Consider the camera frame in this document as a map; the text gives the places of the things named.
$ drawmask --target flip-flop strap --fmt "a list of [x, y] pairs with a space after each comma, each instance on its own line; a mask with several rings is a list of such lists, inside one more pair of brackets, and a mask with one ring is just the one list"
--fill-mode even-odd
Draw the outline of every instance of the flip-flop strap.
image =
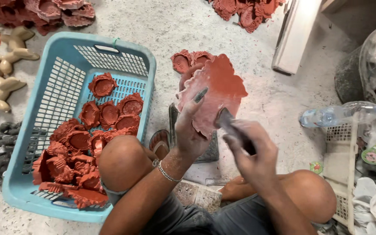
[[164, 141], [159, 141], [155, 146], [154, 146], [154, 149], [153, 149], [153, 153], [156, 154], [156, 151], [158, 150], [158, 148], [160, 146], [163, 146], [166, 151], [169, 153], [169, 147], [168, 147], [168, 144], [165, 143]]

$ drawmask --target blue plastic basket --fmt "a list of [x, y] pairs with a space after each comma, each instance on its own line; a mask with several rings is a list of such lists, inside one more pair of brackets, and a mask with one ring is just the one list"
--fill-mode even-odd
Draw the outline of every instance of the blue plastic basket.
[[110, 72], [118, 87], [96, 103], [115, 104], [134, 92], [144, 100], [137, 138], [143, 142], [153, 97], [156, 61], [141, 45], [91, 34], [61, 32], [48, 40], [25, 112], [23, 125], [3, 182], [4, 200], [22, 210], [83, 222], [103, 222], [112, 206], [76, 209], [73, 200], [39, 191], [31, 166], [49, 137], [64, 121], [77, 118], [94, 100], [88, 84], [94, 75]]

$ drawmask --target pile of red plaques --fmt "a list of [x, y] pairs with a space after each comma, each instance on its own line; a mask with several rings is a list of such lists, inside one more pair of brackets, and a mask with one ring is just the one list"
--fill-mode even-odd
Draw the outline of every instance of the pile of red plaques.
[[[117, 84], [110, 73], [95, 76], [89, 84], [95, 97], [110, 95]], [[62, 123], [50, 136], [50, 146], [33, 163], [33, 184], [39, 190], [63, 192], [74, 199], [78, 208], [104, 206], [108, 197], [102, 189], [98, 161], [102, 149], [115, 136], [138, 132], [143, 101], [139, 93], [96, 105], [95, 100], [83, 105], [79, 118]], [[91, 128], [101, 125], [102, 130]]]
[[94, 22], [95, 11], [84, 0], [0, 0], [0, 24], [8, 27], [35, 26], [41, 35], [66, 26]]
[[175, 53], [170, 59], [172, 60], [173, 69], [184, 74], [190, 67], [198, 63], [205, 64], [206, 61], [213, 60], [214, 57], [207, 51], [193, 51], [189, 53], [188, 50], [183, 49]]
[[285, 0], [214, 0], [215, 12], [228, 21], [232, 15], [238, 14], [240, 21], [237, 23], [248, 33], [252, 33], [265, 19], [271, 15]]

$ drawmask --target knee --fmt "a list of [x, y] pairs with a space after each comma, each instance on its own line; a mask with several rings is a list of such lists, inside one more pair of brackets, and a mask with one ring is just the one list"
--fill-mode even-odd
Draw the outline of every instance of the knee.
[[152, 170], [152, 162], [134, 136], [116, 136], [102, 150], [99, 173], [108, 189], [131, 188]]
[[330, 184], [309, 170], [285, 177], [283, 184], [291, 200], [312, 221], [325, 223], [336, 212], [336, 195]]

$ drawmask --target gray shorts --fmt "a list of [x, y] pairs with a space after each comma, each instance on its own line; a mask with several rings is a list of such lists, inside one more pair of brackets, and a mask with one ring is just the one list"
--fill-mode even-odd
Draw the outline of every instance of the gray shorts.
[[[127, 191], [105, 189], [112, 205]], [[164, 200], [140, 234], [269, 235], [276, 234], [264, 202], [257, 194], [229, 204], [215, 213], [197, 205], [183, 206], [173, 192]]]

